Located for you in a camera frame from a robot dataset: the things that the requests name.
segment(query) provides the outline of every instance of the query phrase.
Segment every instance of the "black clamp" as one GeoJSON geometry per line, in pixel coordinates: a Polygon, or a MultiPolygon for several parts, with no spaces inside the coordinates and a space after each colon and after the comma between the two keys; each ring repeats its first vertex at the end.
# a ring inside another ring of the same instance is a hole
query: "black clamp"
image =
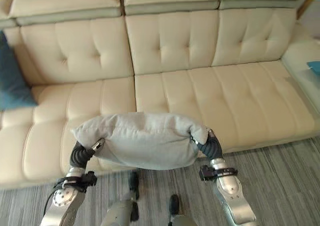
{"type": "Polygon", "coordinates": [[[54,186],[54,189],[61,189],[66,186],[71,186],[80,192],[86,192],[89,186],[95,186],[97,183],[97,177],[95,172],[89,171],[87,174],[83,174],[81,177],[62,177],[59,178],[54,186]]]}
{"type": "Polygon", "coordinates": [[[199,176],[201,181],[213,181],[219,177],[237,175],[238,170],[233,167],[223,168],[223,169],[214,169],[207,165],[201,166],[199,176]]]}

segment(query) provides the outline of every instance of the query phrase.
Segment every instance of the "metal robot arm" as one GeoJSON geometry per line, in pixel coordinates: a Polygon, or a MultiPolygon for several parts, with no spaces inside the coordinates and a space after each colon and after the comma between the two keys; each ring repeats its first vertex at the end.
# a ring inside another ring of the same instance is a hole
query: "metal robot arm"
{"type": "Polygon", "coordinates": [[[70,170],[66,177],[60,178],[54,186],[51,206],[47,211],[44,209],[40,226],[74,224],[77,210],[85,199],[87,187],[97,183],[94,172],[89,171],[85,174],[87,162],[104,143],[105,140],[102,138],[91,149],[84,148],[78,142],[75,144],[70,157],[70,170]]]}
{"type": "Polygon", "coordinates": [[[211,160],[210,166],[201,167],[199,175],[203,181],[213,181],[214,193],[220,200],[230,226],[259,226],[257,218],[244,197],[238,171],[228,167],[223,159],[221,145],[210,129],[206,144],[193,140],[198,148],[211,160]]]}

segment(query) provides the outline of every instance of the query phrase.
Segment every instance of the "teal pillow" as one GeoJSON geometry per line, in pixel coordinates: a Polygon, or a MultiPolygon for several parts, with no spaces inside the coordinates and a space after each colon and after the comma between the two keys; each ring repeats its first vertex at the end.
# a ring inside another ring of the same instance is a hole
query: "teal pillow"
{"type": "Polygon", "coordinates": [[[14,52],[9,47],[5,34],[0,31],[0,111],[36,105],[14,52]]]}
{"type": "Polygon", "coordinates": [[[307,62],[307,64],[314,73],[320,75],[320,61],[307,62]]]}

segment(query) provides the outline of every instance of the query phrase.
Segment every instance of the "wire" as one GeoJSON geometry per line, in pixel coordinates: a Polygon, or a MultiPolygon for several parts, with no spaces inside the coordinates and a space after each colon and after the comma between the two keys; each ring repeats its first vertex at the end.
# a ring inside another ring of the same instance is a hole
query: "wire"
{"type": "Polygon", "coordinates": [[[49,200],[50,200],[51,196],[55,193],[55,191],[56,191],[56,189],[53,190],[53,191],[50,193],[50,195],[48,196],[48,198],[47,198],[47,200],[46,200],[46,202],[45,202],[45,205],[44,205],[43,215],[46,214],[46,210],[47,210],[47,206],[48,206],[49,200]]]}

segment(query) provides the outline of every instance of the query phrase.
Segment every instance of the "gray carpet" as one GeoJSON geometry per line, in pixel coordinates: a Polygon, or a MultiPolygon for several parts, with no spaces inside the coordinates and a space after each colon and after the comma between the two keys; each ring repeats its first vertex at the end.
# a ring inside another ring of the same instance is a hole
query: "gray carpet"
{"type": "MultiPolygon", "coordinates": [[[[264,226],[320,225],[320,137],[226,156],[239,170],[244,194],[264,226]]],[[[132,225],[168,224],[168,199],[178,193],[181,211],[199,226],[227,225],[210,182],[193,166],[140,172],[140,220],[132,225]]],[[[99,226],[107,208],[128,190],[128,172],[98,178],[78,211],[77,226],[99,226]]],[[[0,226],[39,225],[51,185],[0,191],[0,226]]]]}

